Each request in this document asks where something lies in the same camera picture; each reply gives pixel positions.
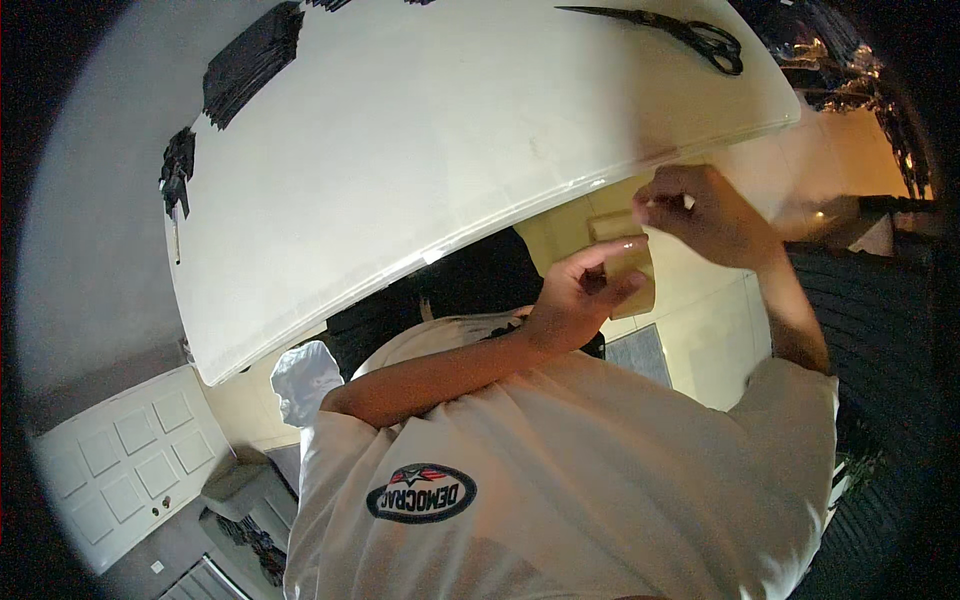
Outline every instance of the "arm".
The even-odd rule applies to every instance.
[[[690,209],[674,199],[694,199]],[[719,171],[711,166],[670,166],[634,196],[642,223],[666,231],[703,258],[756,272],[770,317],[774,353],[812,371],[826,373],[827,344],[783,244]]]
[[[625,238],[571,255],[551,267],[520,329],[367,373],[327,394],[320,409],[351,415],[373,427],[389,427],[579,348],[646,280],[643,274],[633,273],[597,284],[595,269],[608,256],[645,244],[646,236]]]

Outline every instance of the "yellow paper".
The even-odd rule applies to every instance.
[[[618,237],[643,233],[643,228],[634,223],[633,215],[629,210],[593,217],[587,220],[587,225],[592,242],[606,242]],[[616,278],[629,271],[640,271],[647,276],[647,282],[643,287],[614,308],[611,319],[642,315],[654,309],[657,285],[654,281],[654,261],[649,248],[608,258],[603,267],[608,279]]]

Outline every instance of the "black scissors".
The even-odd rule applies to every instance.
[[[743,73],[740,60],[740,41],[719,27],[703,21],[681,21],[670,16],[648,11],[624,11],[599,7],[555,7],[562,11],[600,14],[615,19],[625,19],[637,25],[649,25],[663,29],[687,46],[696,50],[710,61],[721,73],[739,75]]]

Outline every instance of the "white wall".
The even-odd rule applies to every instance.
[[[273,4],[134,4],[78,77],[18,256],[17,358],[39,430],[182,364],[156,189],[163,150],[201,112],[206,64]]]

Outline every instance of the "door panel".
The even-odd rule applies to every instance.
[[[97,574],[195,498],[230,454],[191,367],[83,411],[35,450],[60,520]]]

